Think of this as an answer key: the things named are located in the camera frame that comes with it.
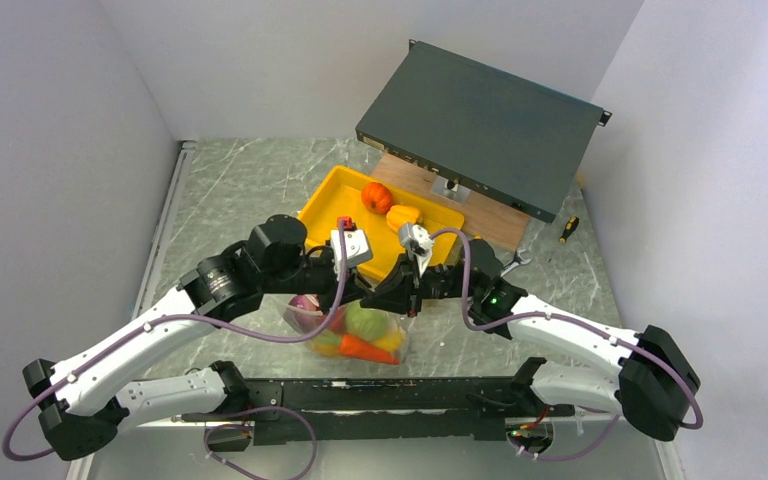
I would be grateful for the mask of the purple onion toy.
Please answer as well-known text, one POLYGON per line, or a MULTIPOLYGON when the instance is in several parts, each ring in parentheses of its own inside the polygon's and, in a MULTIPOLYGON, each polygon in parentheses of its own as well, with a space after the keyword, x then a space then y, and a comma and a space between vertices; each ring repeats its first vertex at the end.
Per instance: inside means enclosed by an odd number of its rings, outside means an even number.
POLYGON ((310 295, 294 296, 285 313, 288 322, 292 323, 301 333, 315 330, 324 319, 316 299, 310 295))

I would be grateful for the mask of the green cabbage toy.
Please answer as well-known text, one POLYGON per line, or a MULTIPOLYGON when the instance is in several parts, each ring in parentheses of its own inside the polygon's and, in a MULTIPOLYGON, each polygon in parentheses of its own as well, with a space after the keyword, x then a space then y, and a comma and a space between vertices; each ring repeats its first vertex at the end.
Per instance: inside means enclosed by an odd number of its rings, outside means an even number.
POLYGON ((363 308, 358 302, 346 307, 346 332, 372 342, 388 333, 389 319, 384 312, 363 308))

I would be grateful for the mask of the red bell pepper toy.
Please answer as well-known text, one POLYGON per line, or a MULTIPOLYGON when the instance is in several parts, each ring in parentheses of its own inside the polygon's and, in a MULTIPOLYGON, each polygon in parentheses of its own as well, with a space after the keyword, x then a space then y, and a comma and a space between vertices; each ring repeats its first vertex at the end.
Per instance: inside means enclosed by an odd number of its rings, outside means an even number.
POLYGON ((329 323, 328 329, 338 334, 345 333, 346 332, 345 318, 346 318, 346 313, 343 310, 338 311, 332 318, 331 322, 329 323))

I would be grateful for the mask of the clear zip top bag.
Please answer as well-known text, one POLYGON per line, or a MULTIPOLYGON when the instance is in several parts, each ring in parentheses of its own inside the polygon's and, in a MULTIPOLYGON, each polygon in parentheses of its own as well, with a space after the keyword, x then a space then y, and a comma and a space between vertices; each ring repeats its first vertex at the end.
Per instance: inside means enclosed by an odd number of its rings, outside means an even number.
MULTIPOLYGON (((299 334, 316 330, 326 320, 315 295, 296 295, 280 302, 278 313, 299 334)), ((367 309, 357 301, 339 307, 328 327, 309 339, 313 352, 327 358, 351 358, 385 365, 402 363, 408 335, 396 317, 367 309)))

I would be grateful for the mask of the orange mango toy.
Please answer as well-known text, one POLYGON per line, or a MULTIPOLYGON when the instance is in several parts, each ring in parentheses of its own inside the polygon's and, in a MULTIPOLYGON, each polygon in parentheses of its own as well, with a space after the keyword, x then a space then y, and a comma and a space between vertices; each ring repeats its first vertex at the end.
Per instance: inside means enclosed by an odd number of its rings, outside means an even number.
POLYGON ((311 349, 325 357, 340 357, 342 337, 342 334, 325 330, 311 339, 311 349))

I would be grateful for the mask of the orange carrot toy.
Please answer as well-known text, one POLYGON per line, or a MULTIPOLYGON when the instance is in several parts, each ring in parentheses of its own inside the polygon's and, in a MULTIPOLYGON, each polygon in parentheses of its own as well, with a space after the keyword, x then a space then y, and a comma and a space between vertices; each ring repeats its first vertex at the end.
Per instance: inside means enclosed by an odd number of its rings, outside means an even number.
POLYGON ((340 344, 337 347, 337 353, 344 357, 381 364, 398 365, 400 363, 400 359, 393 353, 376 347, 352 334, 344 334, 341 336, 340 344))

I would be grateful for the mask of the yellow lemon toy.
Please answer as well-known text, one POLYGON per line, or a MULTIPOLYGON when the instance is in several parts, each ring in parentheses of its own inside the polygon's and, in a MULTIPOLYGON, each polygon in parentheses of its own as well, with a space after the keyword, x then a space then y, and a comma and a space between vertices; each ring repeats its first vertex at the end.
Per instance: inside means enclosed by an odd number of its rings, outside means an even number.
POLYGON ((380 338, 374 340, 372 344, 383 351, 395 354, 402 350, 406 341, 406 333, 400 329, 392 330, 380 338))

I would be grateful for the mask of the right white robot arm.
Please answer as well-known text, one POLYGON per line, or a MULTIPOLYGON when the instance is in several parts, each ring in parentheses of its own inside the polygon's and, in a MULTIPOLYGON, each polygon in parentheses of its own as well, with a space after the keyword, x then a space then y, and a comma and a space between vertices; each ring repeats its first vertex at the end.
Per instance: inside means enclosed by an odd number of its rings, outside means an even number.
POLYGON ((588 407, 619 415, 660 441, 703 426, 696 399, 701 380, 666 330, 636 332, 555 307, 509 283, 483 240, 465 243, 453 265, 428 265, 426 250, 417 242, 406 247, 388 276, 362 297, 362 306, 415 316, 426 300, 456 299, 468 329, 539 343, 579 361, 573 367, 527 360, 510 391, 520 413, 534 415, 557 404, 588 407))

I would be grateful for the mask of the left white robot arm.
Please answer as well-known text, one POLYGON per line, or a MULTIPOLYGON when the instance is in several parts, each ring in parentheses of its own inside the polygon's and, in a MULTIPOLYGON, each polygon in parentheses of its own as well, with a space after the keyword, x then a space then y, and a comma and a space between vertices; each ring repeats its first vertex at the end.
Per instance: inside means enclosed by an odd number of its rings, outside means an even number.
POLYGON ((48 452, 76 460, 130 428, 177 414, 239 417, 249 389, 237 367, 217 361, 191 374, 145 380, 142 373, 185 344, 257 311, 268 293, 315 294, 329 315, 357 294, 356 266, 372 256, 364 231, 340 218, 321 249, 304 224, 275 215, 248 238, 200 261, 151 309, 84 352, 23 370, 48 452))

